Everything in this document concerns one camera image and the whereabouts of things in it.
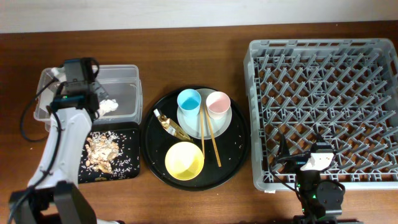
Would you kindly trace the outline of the white tissue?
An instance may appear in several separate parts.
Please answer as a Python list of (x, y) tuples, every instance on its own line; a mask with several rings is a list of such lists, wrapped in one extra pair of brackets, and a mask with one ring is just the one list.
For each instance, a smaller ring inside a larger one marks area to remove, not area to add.
[(99, 103), (99, 116), (102, 117), (107, 113), (110, 113), (112, 111), (116, 111), (118, 108), (118, 103), (116, 102), (115, 99), (113, 100), (103, 100)]

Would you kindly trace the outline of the gold foil wrapper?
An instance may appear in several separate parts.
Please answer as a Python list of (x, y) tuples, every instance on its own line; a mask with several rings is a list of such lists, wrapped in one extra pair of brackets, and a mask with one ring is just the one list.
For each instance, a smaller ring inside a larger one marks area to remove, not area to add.
[(160, 125), (172, 136), (182, 141), (192, 142), (191, 137), (172, 119), (166, 117), (160, 110), (155, 109), (154, 115), (158, 119)]

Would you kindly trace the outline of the yellow bowl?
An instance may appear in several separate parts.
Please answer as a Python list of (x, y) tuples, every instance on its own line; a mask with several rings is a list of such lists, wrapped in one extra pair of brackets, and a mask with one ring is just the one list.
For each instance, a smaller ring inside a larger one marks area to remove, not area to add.
[(175, 179), (187, 181), (203, 170), (205, 157), (201, 149), (191, 142), (178, 142), (165, 155), (165, 168)]

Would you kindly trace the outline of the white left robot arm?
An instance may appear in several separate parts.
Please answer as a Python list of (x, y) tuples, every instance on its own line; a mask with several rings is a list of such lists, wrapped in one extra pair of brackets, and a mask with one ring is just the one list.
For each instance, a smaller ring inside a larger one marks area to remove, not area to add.
[(8, 222), (101, 223), (78, 190), (82, 148), (106, 92), (97, 82), (63, 82), (50, 103), (50, 132), (25, 190), (10, 197)]

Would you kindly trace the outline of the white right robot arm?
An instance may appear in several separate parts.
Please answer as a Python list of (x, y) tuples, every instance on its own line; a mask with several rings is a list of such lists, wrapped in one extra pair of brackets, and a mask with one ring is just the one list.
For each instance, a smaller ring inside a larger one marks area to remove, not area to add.
[(339, 220), (342, 214), (342, 203), (345, 186), (336, 180), (322, 179), (322, 171), (330, 167), (336, 151), (325, 141), (321, 134), (316, 135), (315, 142), (307, 152), (292, 155), (287, 140), (280, 135), (277, 164), (285, 164), (288, 170), (296, 175), (294, 187), (302, 206), (302, 215), (293, 217), (293, 224), (307, 223), (356, 223), (357, 221)]

